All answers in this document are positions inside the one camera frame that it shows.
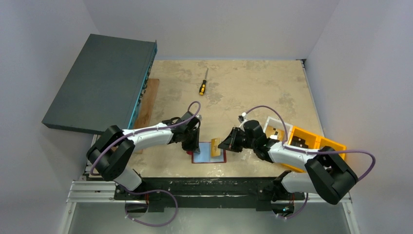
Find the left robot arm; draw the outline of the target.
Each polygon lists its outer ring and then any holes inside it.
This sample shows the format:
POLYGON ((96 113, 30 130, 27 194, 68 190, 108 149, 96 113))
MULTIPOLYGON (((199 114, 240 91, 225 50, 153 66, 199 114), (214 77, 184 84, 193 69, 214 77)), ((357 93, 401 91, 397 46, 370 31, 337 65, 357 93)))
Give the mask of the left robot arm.
POLYGON ((135 151, 152 146, 180 143, 185 152, 199 152, 201 118, 190 111, 154 126, 121 130, 110 126, 86 153, 92 164, 90 174, 114 181, 126 189, 132 199, 145 194, 141 175, 128 166, 135 151))

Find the red card holder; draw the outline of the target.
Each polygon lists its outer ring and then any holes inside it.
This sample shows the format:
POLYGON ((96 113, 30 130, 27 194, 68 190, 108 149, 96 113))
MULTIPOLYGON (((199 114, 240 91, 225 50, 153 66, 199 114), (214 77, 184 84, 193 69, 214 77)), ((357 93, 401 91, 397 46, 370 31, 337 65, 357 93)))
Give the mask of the red card holder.
POLYGON ((219 156, 211 156, 211 142, 200 142, 199 143, 200 152, 194 153, 192 151, 187 151, 187 154, 191 156, 191 163, 202 164, 202 163, 226 163, 226 151, 220 149, 221 154, 219 156))

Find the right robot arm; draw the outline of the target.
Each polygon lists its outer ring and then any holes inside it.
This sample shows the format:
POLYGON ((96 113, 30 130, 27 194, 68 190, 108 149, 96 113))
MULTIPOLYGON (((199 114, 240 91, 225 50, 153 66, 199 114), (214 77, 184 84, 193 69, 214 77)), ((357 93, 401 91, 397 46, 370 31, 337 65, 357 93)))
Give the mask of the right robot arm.
POLYGON ((292 193, 318 194, 324 201, 336 205, 358 183, 351 167, 331 147, 301 149, 267 137, 256 120, 246 121, 241 128, 232 128, 219 149, 239 153, 251 149, 270 163, 289 164, 302 173, 285 171, 274 180, 274 194, 286 198, 292 193))

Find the gold credit card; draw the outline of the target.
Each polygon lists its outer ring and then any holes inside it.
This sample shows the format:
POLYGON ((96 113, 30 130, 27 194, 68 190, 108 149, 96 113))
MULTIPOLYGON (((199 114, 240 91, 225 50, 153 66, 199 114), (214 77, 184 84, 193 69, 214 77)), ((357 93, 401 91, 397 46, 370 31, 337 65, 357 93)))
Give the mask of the gold credit card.
POLYGON ((218 157, 221 155, 221 149, 218 148, 221 142, 220 138, 213 138, 210 142, 210 156, 218 157))

